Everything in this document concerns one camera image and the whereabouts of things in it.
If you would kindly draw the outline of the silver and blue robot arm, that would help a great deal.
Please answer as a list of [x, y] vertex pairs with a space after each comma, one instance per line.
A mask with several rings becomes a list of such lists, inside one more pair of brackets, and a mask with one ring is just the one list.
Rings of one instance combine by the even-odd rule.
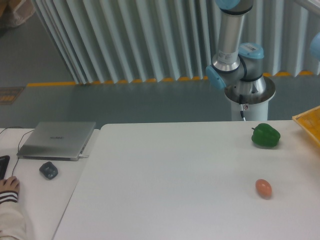
[[206, 68], [218, 89], [253, 83], [263, 73], [320, 72], [317, 0], [218, 0], [218, 44]]

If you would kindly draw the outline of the person's bare hand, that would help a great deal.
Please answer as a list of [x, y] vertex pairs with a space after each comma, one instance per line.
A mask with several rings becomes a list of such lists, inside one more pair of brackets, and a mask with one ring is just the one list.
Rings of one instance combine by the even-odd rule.
[[14, 192], [18, 194], [20, 192], [20, 181], [16, 176], [2, 179], [0, 181], [0, 192]]

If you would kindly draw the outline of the white striped sleeve forearm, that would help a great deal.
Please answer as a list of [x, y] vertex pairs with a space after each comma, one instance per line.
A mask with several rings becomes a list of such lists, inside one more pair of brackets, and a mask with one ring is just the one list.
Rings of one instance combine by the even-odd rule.
[[26, 221], [16, 191], [0, 192], [0, 239], [28, 240]]

